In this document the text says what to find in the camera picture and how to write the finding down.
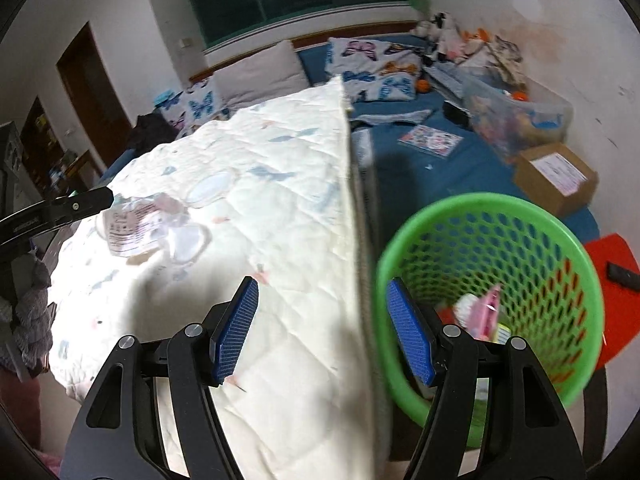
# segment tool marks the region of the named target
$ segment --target white pillow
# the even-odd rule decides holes
[[[216,70],[214,77],[220,97],[231,112],[309,88],[290,41],[281,41]]]
[[[207,77],[158,105],[165,120],[178,131],[177,139],[191,135],[213,119],[228,118],[215,81]]]

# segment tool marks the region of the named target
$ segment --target green laundry basket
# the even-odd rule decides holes
[[[600,282],[581,243],[543,209],[494,193],[447,198],[412,216],[382,254],[374,305],[378,353],[393,399],[423,426],[430,404],[402,372],[386,310],[386,284],[396,276],[425,305],[454,304],[501,283],[500,306],[513,335],[529,342],[562,403],[571,405],[589,381],[602,343]],[[484,410],[476,406],[469,447],[480,446],[483,427]]]

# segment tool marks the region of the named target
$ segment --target quilted mattress pad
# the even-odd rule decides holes
[[[251,275],[258,311],[235,373],[211,390],[244,477],[374,477],[346,103],[336,78],[207,123],[117,175],[114,194],[180,199],[208,175],[234,177],[218,200],[190,209],[208,244],[189,264],[162,251],[112,256],[96,218],[63,245],[49,293],[58,304],[50,366],[70,396],[84,399],[121,336],[171,337]],[[170,467],[187,475],[166,381],[158,392]]]

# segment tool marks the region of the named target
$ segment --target butterfly pillow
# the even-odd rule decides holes
[[[410,101],[420,75],[415,47],[368,38],[329,38],[324,66],[342,75],[352,101]]]
[[[225,104],[213,77],[199,81],[183,92],[184,105],[190,124],[202,126],[213,119],[225,118]]]
[[[158,105],[162,117],[176,129],[178,137],[184,136],[189,126],[185,99],[184,92],[180,92]]]

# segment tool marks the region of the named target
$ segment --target pillow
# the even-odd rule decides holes
[[[186,103],[184,102],[184,92],[167,99],[166,101],[158,105],[158,110],[171,126],[173,126],[178,136],[183,136],[190,125],[190,120],[187,117]]]
[[[329,38],[324,69],[342,75],[354,101],[411,101],[422,65],[418,53],[388,41]]]
[[[183,99],[192,129],[214,119],[224,119],[227,115],[225,101],[220,97],[216,83],[213,77],[207,77],[184,91]]]
[[[281,41],[216,70],[216,85],[231,112],[309,88],[290,41]]]
[[[160,103],[158,108],[165,120],[178,130],[177,139],[191,135],[204,123],[228,118],[228,110],[212,77],[194,83]]]

